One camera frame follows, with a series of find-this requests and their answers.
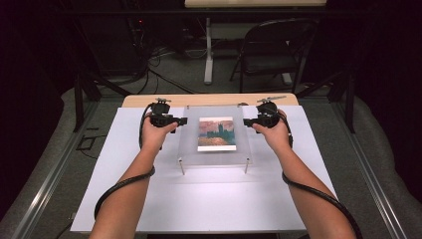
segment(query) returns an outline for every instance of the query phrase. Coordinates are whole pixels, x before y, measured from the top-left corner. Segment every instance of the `haptic device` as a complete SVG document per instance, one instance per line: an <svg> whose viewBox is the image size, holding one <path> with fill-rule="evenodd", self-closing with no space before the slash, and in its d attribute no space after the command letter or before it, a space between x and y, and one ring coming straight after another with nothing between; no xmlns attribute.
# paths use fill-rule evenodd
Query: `haptic device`
<svg viewBox="0 0 422 239"><path fill-rule="evenodd" d="M177 122L178 126L182 126L187 124L187 118L175 118L173 115L169 115L168 112L170 111L170 105L167 102L171 102L171 100L167 100L164 98L157 98L157 103L151 103L146 108L142 114L142 119L140 120L140 127L139 127L139 146L142 146L142 127L143 121L145 120L146 112L149 108L151 108L152 113L149 116L152 125L156 127L164 127L173 122Z"/></svg>
<svg viewBox="0 0 422 239"><path fill-rule="evenodd" d="M257 101L261 103L257 106L258 117L256 119L243 119L243 124L247 127L252 127L252 124L257 123L265 127L274 127L279 120L282 120L289 132L289 144L293 146L293 136L291 129L289 127L288 120L285 116L278 112L277 105L272 102L272 100L281 99L285 97L273 97L273 98L264 98Z"/></svg>

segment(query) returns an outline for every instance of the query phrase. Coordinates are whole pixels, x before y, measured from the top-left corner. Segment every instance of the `hand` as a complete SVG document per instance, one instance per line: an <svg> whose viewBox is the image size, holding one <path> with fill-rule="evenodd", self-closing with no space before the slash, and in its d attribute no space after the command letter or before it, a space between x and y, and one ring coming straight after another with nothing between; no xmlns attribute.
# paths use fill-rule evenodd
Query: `hand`
<svg viewBox="0 0 422 239"><path fill-rule="evenodd" d="M167 134L177 128L177 122L164 127L156 127L151 123L150 115L151 113L148 113L143 120L142 148L150 148L159 152Z"/></svg>
<svg viewBox="0 0 422 239"><path fill-rule="evenodd" d="M282 110L278 110L279 114L286 116ZM277 151L280 148L290 148L289 145L289 132L285 123L280 119L274 127L265 127L260 124L252 124L252 128L257 132L260 132L267 141L267 144L273 151Z"/></svg>

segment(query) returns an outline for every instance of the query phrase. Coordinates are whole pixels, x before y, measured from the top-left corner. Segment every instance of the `forearm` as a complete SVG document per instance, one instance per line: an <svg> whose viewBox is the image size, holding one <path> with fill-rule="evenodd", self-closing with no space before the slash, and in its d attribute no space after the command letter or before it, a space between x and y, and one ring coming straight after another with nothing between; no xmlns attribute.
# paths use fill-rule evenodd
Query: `forearm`
<svg viewBox="0 0 422 239"><path fill-rule="evenodd" d="M283 172L291 181L334 197L325 184L289 148L275 150ZM307 191L290 186L292 198L312 238L354 238L345 216L333 205Z"/></svg>
<svg viewBox="0 0 422 239"><path fill-rule="evenodd" d="M157 152L143 148L119 181L146 174ZM133 238L142 212L149 179L131 183L103 203L90 238Z"/></svg>

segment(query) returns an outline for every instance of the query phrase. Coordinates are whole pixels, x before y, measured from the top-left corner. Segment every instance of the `plexiglass panel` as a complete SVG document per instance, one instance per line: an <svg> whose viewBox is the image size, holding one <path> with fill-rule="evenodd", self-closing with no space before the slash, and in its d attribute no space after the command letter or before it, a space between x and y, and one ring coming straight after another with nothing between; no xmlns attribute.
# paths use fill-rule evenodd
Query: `plexiglass panel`
<svg viewBox="0 0 422 239"><path fill-rule="evenodd" d="M184 116L177 157L183 166L252 163L242 107L187 107Z"/></svg>

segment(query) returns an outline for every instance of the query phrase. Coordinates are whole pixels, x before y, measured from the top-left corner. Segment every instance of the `acrylic stand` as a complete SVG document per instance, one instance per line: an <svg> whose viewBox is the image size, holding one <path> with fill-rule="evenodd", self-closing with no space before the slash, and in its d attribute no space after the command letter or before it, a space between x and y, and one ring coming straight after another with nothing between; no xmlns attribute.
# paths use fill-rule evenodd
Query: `acrylic stand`
<svg viewBox="0 0 422 239"><path fill-rule="evenodd" d="M188 124L181 128L178 151L178 164L183 175L186 168L191 166L241 166L245 173L252 163L251 150L243 125L243 111L240 106L216 107L186 107L184 116ZM236 150L198 151L199 121L200 118L226 118L233 119Z"/></svg>

